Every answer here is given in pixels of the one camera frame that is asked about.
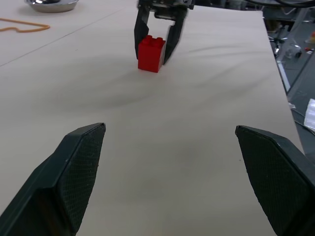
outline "textured gripper pad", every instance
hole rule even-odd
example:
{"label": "textured gripper pad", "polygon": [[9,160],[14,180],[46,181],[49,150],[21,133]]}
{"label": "textured gripper pad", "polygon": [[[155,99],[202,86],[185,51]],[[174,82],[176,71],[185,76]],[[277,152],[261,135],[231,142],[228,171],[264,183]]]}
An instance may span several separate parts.
{"label": "textured gripper pad", "polygon": [[310,188],[274,142],[247,130],[237,130],[247,173],[268,220],[278,236],[301,220]]}
{"label": "textured gripper pad", "polygon": [[103,128],[86,134],[62,174],[57,191],[74,233],[78,232],[95,183]]}

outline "orange rubber band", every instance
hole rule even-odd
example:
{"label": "orange rubber band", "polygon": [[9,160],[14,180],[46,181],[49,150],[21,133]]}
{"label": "orange rubber band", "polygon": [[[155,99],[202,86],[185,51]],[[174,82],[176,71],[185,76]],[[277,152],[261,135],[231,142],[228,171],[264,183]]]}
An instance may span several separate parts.
{"label": "orange rubber band", "polygon": [[43,24],[31,23],[31,22],[25,22],[25,21],[15,21],[15,20],[9,20],[9,19],[4,19],[4,18],[0,18],[0,21],[7,21],[7,22],[30,25],[30,26],[40,26],[40,28],[37,28],[37,29],[25,29],[25,30],[21,30],[21,29],[16,28],[16,27],[7,27],[7,28],[0,29],[0,32],[6,31],[6,30],[15,30],[18,33],[29,33],[29,32],[37,32],[37,31],[47,30],[50,28],[49,25],[43,25]]}

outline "beige table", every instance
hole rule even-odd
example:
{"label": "beige table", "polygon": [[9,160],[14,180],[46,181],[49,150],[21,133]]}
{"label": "beige table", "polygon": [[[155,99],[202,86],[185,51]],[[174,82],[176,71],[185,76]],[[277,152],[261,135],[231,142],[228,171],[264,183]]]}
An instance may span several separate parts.
{"label": "beige table", "polygon": [[[27,17],[47,31],[0,34],[0,211],[66,133],[103,121],[79,236],[274,235],[234,135],[243,124],[301,148],[261,13],[196,7],[154,74],[137,69],[135,2],[97,2]],[[169,24],[151,18],[150,33]]]}

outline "metal bowl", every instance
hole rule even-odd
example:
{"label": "metal bowl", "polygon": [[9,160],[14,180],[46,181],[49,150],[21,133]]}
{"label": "metal bowl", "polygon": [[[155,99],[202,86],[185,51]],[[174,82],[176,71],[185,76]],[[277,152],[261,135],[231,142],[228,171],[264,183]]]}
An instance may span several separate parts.
{"label": "metal bowl", "polygon": [[25,0],[25,3],[35,11],[57,13],[73,10],[78,1],[79,0],[60,0],[60,2],[57,3],[43,4],[40,3],[41,0]]}

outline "red lego brick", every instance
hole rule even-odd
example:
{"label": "red lego brick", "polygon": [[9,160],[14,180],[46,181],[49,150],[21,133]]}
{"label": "red lego brick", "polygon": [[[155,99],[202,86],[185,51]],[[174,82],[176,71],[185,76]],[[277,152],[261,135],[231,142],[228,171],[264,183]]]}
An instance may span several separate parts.
{"label": "red lego brick", "polygon": [[146,36],[138,47],[138,68],[158,73],[163,65],[166,43],[162,38]]}

